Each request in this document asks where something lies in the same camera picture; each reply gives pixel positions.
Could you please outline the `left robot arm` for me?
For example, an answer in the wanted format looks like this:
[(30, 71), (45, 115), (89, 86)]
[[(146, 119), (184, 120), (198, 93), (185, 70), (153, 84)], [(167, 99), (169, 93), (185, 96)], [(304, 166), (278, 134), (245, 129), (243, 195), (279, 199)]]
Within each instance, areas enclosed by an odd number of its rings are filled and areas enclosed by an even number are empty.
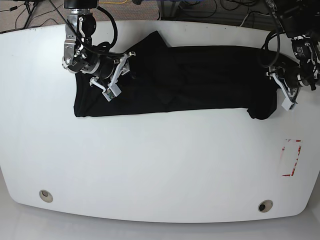
[(269, 77), (281, 88), (285, 101), (291, 105), (302, 87), (316, 90), (320, 84), (320, 2), (318, 0), (265, 0), (264, 5), (275, 25), (262, 49), (269, 51), (269, 41), (285, 34), (291, 41), (298, 66), (277, 63), (280, 52), (266, 65)]

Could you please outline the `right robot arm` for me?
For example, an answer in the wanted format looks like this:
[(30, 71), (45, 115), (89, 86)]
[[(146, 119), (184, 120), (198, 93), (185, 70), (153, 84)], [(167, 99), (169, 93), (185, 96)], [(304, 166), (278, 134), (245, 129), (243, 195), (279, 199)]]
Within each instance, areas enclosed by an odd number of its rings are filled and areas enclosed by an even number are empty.
[[(118, 40), (118, 28), (112, 15), (99, 6), (97, 0), (65, 0), (65, 9), (70, 14), (64, 19), (65, 41), (62, 66), (71, 73), (91, 75), (89, 84), (102, 90), (104, 97), (111, 101), (122, 92), (118, 87), (118, 78), (130, 71), (128, 58), (135, 56), (133, 51), (114, 53), (113, 48)], [(98, 9), (111, 21), (113, 39), (98, 45), (92, 44), (92, 35), (97, 22), (91, 9)]]

